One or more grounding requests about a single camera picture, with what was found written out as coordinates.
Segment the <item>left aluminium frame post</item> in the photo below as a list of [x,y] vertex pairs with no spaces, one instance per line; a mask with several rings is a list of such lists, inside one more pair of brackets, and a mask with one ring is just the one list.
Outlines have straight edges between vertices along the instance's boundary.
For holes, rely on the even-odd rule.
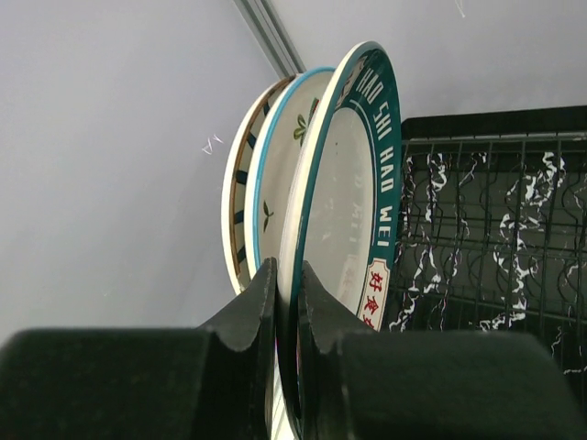
[[303,73],[306,67],[270,0],[234,0],[239,13],[280,77]]

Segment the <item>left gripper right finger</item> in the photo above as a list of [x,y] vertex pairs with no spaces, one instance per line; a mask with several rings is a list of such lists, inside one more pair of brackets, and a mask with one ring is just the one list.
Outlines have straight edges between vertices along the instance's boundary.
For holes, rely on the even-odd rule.
[[583,439],[570,387],[531,335],[377,332],[304,264],[305,439]]

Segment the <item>black marble pattern mat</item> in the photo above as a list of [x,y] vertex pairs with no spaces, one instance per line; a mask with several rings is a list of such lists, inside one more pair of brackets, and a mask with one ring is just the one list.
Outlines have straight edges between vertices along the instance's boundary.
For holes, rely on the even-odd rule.
[[530,333],[586,375],[586,178],[553,152],[432,153],[404,169],[388,329]]

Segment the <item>white plate watermelon pattern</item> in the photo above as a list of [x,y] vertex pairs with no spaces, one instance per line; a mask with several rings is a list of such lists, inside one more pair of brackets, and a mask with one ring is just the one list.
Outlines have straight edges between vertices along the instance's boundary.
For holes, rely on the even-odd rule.
[[244,239],[249,273],[276,257],[288,196],[305,135],[327,85],[332,67],[295,76],[270,105],[252,152],[245,191]]

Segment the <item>white plate dark green rim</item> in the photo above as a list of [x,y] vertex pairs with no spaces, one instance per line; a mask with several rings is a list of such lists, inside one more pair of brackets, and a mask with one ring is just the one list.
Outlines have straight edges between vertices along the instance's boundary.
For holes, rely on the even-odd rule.
[[382,326],[401,204],[401,117],[392,63],[377,42],[355,45],[316,108],[289,192],[277,288],[282,392],[302,433],[298,306],[308,262],[336,300]]

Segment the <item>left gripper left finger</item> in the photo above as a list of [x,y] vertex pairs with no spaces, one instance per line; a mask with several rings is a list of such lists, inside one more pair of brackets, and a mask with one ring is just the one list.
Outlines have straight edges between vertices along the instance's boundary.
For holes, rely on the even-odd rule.
[[32,328],[1,346],[4,439],[267,439],[277,263],[182,328]]

